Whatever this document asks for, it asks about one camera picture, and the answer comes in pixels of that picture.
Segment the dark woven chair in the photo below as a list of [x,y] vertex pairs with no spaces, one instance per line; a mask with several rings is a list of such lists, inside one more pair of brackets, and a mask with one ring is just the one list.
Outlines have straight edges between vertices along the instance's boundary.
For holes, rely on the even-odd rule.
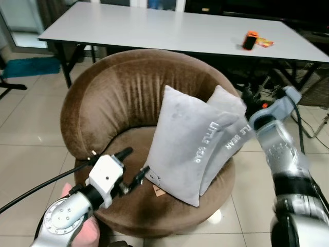
[[308,80],[301,87],[298,105],[329,108],[329,66],[322,65],[313,72],[308,71],[303,79]]

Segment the yellow red snack packet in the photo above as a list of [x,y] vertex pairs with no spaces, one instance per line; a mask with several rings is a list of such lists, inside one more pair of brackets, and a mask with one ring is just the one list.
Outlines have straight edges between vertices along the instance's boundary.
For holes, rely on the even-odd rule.
[[273,41],[268,40],[268,39],[266,39],[266,38],[262,38],[262,37],[260,37],[260,38],[257,38],[257,40],[256,40],[256,44],[257,44],[258,46],[260,46],[260,47],[268,48],[268,47],[273,46]]

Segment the brown round velvet sofa chair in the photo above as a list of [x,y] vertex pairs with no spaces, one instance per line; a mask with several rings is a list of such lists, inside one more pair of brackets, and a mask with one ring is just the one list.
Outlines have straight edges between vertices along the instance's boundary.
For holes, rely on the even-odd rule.
[[[239,92],[216,68],[179,52],[158,49],[123,51],[97,61],[73,82],[60,114],[61,136],[75,158],[75,183],[91,171],[85,166],[92,153],[113,154],[130,147],[125,180],[145,165],[154,136],[163,92],[175,90],[207,101],[217,85],[234,96]],[[115,232],[140,238],[162,238],[207,223],[232,202],[235,163],[212,181],[194,207],[170,195],[158,196],[145,180],[129,195],[113,200],[94,216]]]

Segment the pink rounded soft object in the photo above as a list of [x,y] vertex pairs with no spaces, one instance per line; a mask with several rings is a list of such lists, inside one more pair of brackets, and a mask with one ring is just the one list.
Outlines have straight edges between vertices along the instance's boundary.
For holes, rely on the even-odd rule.
[[94,216],[90,216],[83,224],[80,232],[73,239],[71,247],[98,247],[99,240],[99,224]]

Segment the black stand base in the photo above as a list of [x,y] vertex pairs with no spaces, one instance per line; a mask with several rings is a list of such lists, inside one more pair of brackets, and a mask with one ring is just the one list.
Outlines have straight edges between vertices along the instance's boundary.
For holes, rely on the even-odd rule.
[[27,87],[24,84],[9,84],[5,81],[2,76],[2,70],[7,67],[7,64],[2,56],[0,56],[0,89],[6,89],[0,94],[0,100],[5,97],[11,90],[22,90],[25,91]]

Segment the white folding table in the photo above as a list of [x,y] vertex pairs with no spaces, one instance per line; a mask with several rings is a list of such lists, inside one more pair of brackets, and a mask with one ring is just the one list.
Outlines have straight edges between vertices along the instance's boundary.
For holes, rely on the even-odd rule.
[[[273,42],[241,48],[248,31]],[[328,63],[327,54],[279,21],[77,2],[39,37],[43,42],[80,43]]]

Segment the teal floor mat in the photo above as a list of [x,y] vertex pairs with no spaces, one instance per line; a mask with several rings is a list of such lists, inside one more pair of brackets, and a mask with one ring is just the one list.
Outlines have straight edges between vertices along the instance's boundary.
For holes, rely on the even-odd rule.
[[59,71],[60,62],[56,57],[31,57],[8,61],[2,77],[7,79],[23,76],[56,75]]

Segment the grey little bear pillow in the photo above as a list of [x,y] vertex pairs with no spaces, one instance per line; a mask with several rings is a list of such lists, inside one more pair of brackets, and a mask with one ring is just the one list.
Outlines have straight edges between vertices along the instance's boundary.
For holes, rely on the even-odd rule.
[[219,113],[223,113],[221,120],[228,120],[230,124],[212,132],[214,148],[200,182],[199,194],[201,196],[206,193],[228,160],[255,136],[253,127],[245,118],[246,106],[242,99],[217,85],[207,104],[216,108]]
[[199,206],[200,184],[222,130],[240,120],[165,85],[146,178],[176,199]]

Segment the orange and black can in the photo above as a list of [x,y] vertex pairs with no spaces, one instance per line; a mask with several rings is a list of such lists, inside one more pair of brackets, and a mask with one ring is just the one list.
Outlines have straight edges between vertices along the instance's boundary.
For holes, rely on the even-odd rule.
[[259,34],[257,31],[248,31],[248,33],[245,35],[244,41],[242,42],[241,48],[245,51],[251,51],[256,45],[258,39]]

